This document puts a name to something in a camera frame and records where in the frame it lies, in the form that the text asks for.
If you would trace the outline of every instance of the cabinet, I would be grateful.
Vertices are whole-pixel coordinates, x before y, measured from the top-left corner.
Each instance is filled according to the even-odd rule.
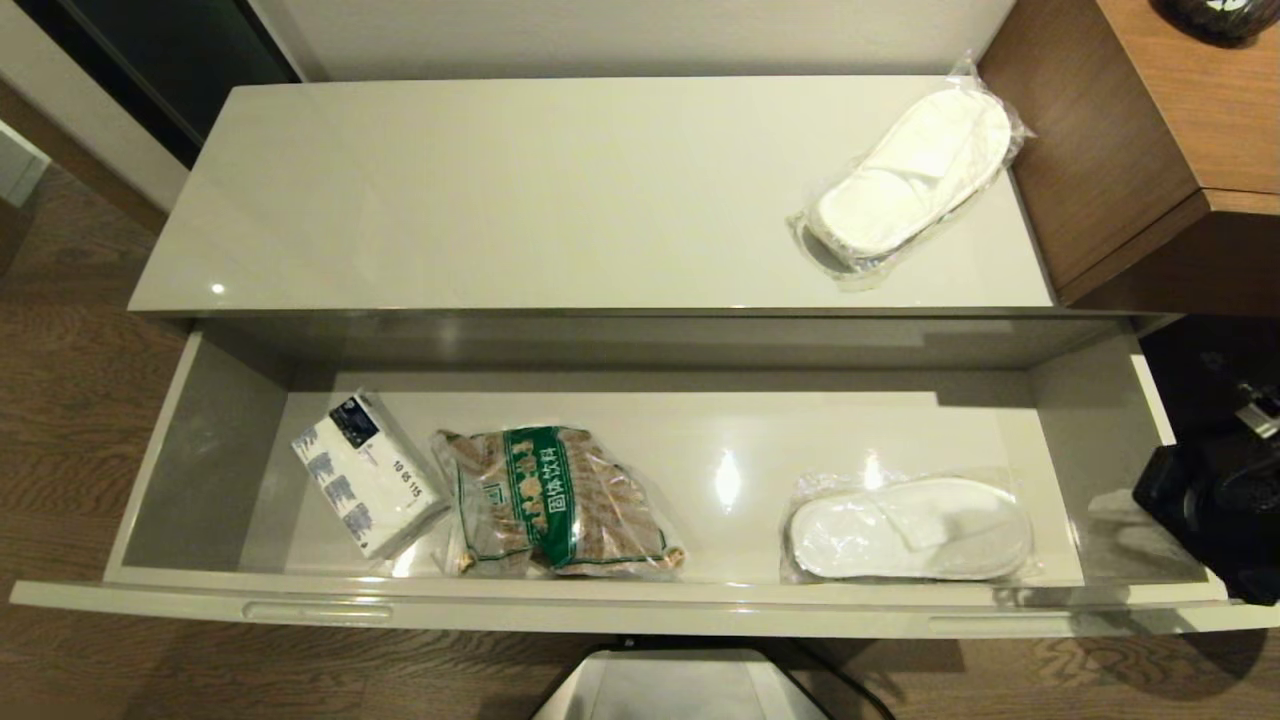
[[[1280,314],[1280,29],[1221,49],[1146,1],[1024,0],[980,67],[1039,136],[1014,173],[1061,302]]]
[[[237,90],[131,306],[193,319],[104,580],[14,602],[255,623],[831,637],[1280,624],[1097,500],[1170,432],[1123,319],[1055,307],[1001,177],[877,290],[791,242],[806,187],[937,77]],[[370,565],[288,442],[376,389],[408,438],[593,430],[671,509],[678,582]],[[1018,474],[1019,582],[780,582],[797,477]],[[1140,523],[1153,529],[1151,523]]]

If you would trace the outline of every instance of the wall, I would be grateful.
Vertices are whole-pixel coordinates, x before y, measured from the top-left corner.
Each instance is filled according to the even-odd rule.
[[[13,0],[0,0],[0,81],[163,210],[187,169],[93,82]]]
[[[1014,0],[253,0],[312,81],[938,73]]]

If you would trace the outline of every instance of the wooden cabinet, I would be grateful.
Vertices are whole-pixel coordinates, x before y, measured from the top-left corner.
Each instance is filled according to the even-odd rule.
[[[1061,302],[1280,315],[1280,28],[1222,49],[1146,1],[1023,0],[982,73],[1039,136],[1014,174]]]

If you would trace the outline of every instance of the drawer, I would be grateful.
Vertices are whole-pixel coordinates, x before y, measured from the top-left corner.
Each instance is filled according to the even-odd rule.
[[[430,534],[370,565],[289,448],[358,387],[376,391],[420,447],[439,428],[591,429],[669,515],[689,552],[680,580],[445,578]],[[204,320],[102,582],[19,582],[13,602],[250,623],[717,635],[1280,625],[1280,611],[1229,601],[1194,561],[1135,546],[1135,534],[1157,532],[1142,516],[1091,512],[1096,498],[1132,488],[1169,442],[1133,336],[1105,318]],[[795,480],[869,465],[1010,469],[1038,571],[995,585],[781,583]]]

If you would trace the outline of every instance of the green label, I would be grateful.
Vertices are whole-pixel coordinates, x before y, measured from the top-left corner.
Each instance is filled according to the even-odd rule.
[[[552,568],[573,561],[573,483],[568,454],[559,441],[559,428],[521,428],[503,433],[507,475],[516,514],[529,537]]]

